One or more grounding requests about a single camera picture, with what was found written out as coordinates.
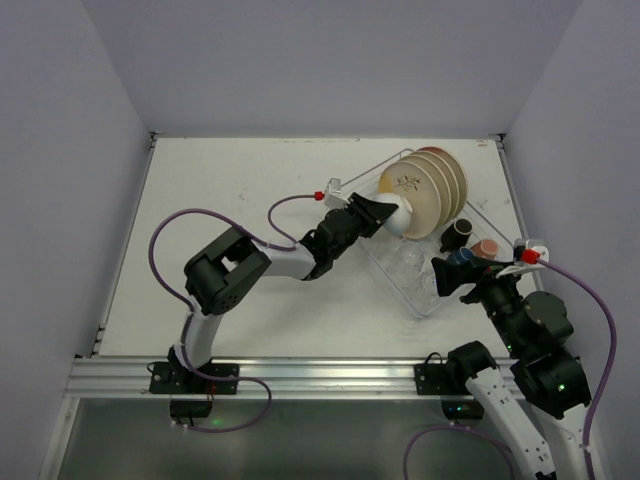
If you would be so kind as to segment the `white ceramic bowl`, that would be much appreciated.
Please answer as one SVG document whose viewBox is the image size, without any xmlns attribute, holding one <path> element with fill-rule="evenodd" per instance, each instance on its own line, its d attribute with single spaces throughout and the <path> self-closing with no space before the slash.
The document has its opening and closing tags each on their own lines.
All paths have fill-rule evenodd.
<svg viewBox="0 0 640 480">
<path fill-rule="evenodd" d="M 396 206 L 396 210 L 384 222 L 384 228 L 392 235 L 403 236 L 411 224 L 413 208 L 410 203 L 404 197 L 388 192 L 377 193 L 373 200 Z"/>
</svg>

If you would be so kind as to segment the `cream plate yellow patch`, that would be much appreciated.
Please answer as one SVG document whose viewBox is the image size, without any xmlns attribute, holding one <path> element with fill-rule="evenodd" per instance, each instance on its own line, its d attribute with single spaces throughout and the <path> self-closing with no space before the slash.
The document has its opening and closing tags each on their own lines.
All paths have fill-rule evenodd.
<svg viewBox="0 0 640 480">
<path fill-rule="evenodd" d="M 439 226 L 440 192 L 432 177 L 420 166 L 409 161 L 392 163 L 380 175 L 378 191 L 397 194 L 411 206 L 411 221 L 403 233 L 406 238 L 426 238 Z"/>
</svg>

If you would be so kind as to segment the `cream plate green patch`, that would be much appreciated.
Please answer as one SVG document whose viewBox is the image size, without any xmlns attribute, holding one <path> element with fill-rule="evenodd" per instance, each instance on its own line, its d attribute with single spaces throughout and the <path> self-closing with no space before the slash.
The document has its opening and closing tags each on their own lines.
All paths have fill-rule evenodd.
<svg viewBox="0 0 640 480">
<path fill-rule="evenodd" d="M 409 162 L 424 170 L 434 181 L 439 191 L 441 200 L 441 212 L 438 226 L 443 226 L 453 213 L 453 195 L 449 182 L 450 171 L 441 160 L 436 160 L 430 152 L 414 153 L 401 159 L 401 162 Z"/>
</svg>

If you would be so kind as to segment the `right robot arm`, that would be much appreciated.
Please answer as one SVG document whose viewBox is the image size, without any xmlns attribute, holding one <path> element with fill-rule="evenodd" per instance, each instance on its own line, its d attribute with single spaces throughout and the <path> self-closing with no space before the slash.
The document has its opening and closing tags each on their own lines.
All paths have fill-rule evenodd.
<svg viewBox="0 0 640 480">
<path fill-rule="evenodd" d="M 603 390 L 591 390 L 581 361 L 566 348 L 574 328 L 562 299 L 546 291 L 522 296 L 520 277 L 551 264 L 541 251 L 523 250 L 511 262 L 473 257 L 462 264 L 431 261 L 437 292 L 464 284 L 464 304 L 481 305 L 514 363 L 514 381 L 541 422 L 508 394 L 497 362 L 479 341 L 450 351 L 442 367 L 449 383 L 465 389 L 488 413 L 518 463 L 532 479 L 598 479 L 591 428 Z"/>
</svg>

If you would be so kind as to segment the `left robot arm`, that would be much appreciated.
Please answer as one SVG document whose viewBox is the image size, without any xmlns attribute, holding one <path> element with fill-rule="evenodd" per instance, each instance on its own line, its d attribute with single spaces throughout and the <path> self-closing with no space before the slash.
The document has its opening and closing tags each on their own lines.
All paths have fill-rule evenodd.
<svg viewBox="0 0 640 480">
<path fill-rule="evenodd" d="M 263 277 L 317 280 L 356 240 L 372 237 L 384 227 L 403 233 L 412 207 L 397 194 L 370 199 L 357 193 L 344 198 L 317 194 L 329 207 L 323 220 L 293 245 L 267 243 L 229 218 L 212 211 L 230 228 L 195 254 L 185 265 L 185 299 L 189 314 L 168 361 L 181 385 L 199 384 L 213 376 L 212 346 L 223 316 L 238 306 Z"/>
</svg>

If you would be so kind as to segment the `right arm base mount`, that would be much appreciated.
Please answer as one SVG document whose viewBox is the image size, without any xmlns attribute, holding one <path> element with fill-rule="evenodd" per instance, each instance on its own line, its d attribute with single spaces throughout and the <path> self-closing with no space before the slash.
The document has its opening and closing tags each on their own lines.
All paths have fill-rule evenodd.
<svg viewBox="0 0 640 480">
<path fill-rule="evenodd" d="M 454 424 L 479 424 L 485 414 L 481 404 L 462 386 L 457 385 L 445 368 L 446 362 L 438 352 L 413 367 L 416 393 L 437 396 L 445 418 Z"/>
</svg>

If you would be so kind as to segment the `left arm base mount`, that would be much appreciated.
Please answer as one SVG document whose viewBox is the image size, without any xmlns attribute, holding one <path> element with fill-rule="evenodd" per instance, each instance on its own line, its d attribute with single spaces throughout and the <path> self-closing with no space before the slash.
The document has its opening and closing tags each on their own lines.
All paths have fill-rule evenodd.
<svg viewBox="0 0 640 480">
<path fill-rule="evenodd" d="M 216 395 L 235 395 L 238 381 L 229 382 L 206 380 L 178 365 L 179 372 L 174 371 L 169 362 L 151 362 L 147 365 L 150 373 L 149 392 L 154 395 L 171 397 L 184 395 L 201 395 L 204 400 L 171 400 L 169 414 L 172 420 L 185 421 L 194 426 L 196 420 L 207 418 L 213 408 Z"/>
</svg>

